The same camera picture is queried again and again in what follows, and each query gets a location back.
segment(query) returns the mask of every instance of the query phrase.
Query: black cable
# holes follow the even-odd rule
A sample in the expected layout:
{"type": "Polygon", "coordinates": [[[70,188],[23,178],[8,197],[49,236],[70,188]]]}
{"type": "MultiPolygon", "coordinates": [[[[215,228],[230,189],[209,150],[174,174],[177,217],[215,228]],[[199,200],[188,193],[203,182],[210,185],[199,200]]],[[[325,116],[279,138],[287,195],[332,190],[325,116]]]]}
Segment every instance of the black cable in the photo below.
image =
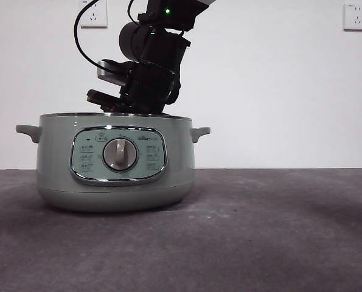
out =
{"type": "Polygon", "coordinates": [[[130,19],[132,20],[132,22],[135,23],[135,25],[141,26],[139,23],[137,23],[137,22],[133,19],[132,15],[131,15],[131,7],[132,7],[132,4],[133,4],[133,1],[134,1],[134,0],[131,0],[130,3],[128,4],[127,13],[128,13],[128,16],[130,17],[130,19]]]}
{"type": "Polygon", "coordinates": [[[95,61],[93,61],[92,59],[90,59],[85,52],[82,50],[81,45],[79,44],[79,39],[78,39],[78,25],[79,25],[79,21],[81,20],[82,15],[91,7],[93,6],[95,3],[97,3],[99,0],[93,0],[91,1],[88,5],[86,5],[81,12],[78,14],[77,19],[75,20],[75,24],[74,24],[74,38],[75,38],[75,44],[77,45],[77,48],[79,50],[79,52],[81,53],[81,55],[83,55],[83,57],[88,60],[91,64],[93,64],[95,67],[100,68],[104,71],[110,72],[110,73],[116,73],[113,72],[112,70],[109,70],[101,65],[98,65],[95,61]]]}

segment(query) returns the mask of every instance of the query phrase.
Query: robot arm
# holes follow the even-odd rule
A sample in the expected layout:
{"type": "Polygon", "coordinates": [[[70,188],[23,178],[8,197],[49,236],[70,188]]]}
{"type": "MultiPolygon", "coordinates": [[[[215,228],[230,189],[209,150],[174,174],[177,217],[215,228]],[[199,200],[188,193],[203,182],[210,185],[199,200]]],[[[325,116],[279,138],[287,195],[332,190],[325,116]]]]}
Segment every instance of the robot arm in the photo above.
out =
{"type": "Polygon", "coordinates": [[[161,114],[166,104],[178,98],[181,62],[190,46],[183,34],[193,29],[195,18],[214,1],[148,0],[139,22],[128,23],[120,33],[121,51],[130,61],[102,60],[97,66],[99,79],[121,86],[120,98],[90,90],[88,101],[110,113],[161,114]]]}

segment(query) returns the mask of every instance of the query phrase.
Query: silver knob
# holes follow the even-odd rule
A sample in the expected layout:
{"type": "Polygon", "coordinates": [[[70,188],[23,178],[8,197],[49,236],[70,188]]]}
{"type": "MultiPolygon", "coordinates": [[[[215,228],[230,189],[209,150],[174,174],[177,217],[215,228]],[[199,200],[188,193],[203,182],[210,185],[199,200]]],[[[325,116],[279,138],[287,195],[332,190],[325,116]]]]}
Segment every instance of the silver knob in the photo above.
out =
{"type": "Polygon", "coordinates": [[[126,139],[110,141],[104,151],[103,159],[114,170],[126,170],[136,161],[137,151],[132,142],[126,139]]]}

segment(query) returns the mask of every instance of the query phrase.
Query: electrical socket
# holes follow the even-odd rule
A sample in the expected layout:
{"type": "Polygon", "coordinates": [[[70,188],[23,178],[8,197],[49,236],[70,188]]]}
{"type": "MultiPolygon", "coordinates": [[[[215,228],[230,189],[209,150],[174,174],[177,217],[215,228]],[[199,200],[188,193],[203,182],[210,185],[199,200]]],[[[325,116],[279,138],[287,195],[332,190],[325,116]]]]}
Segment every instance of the electrical socket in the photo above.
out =
{"type": "Polygon", "coordinates": [[[362,30],[361,3],[345,3],[344,30],[362,30]]]}
{"type": "MultiPolygon", "coordinates": [[[[80,0],[79,7],[82,10],[91,0],[80,0]]],[[[108,27],[108,3],[107,0],[99,0],[92,5],[81,17],[82,28],[108,27]]]]}

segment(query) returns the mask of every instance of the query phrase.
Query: cooker lid rim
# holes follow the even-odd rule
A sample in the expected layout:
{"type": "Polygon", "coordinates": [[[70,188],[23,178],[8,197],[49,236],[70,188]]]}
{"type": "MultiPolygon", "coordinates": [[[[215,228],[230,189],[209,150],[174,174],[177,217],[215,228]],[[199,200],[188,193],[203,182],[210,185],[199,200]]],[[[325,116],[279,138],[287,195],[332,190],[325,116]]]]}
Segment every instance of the cooker lid rim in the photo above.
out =
{"type": "Polygon", "coordinates": [[[40,117],[69,117],[69,116],[100,116],[100,117],[154,117],[162,119],[178,119],[178,120],[189,120],[189,117],[178,117],[171,116],[168,114],[125,114],[125,113],[56,113],[56,114],[43,114],[40,117]]]}

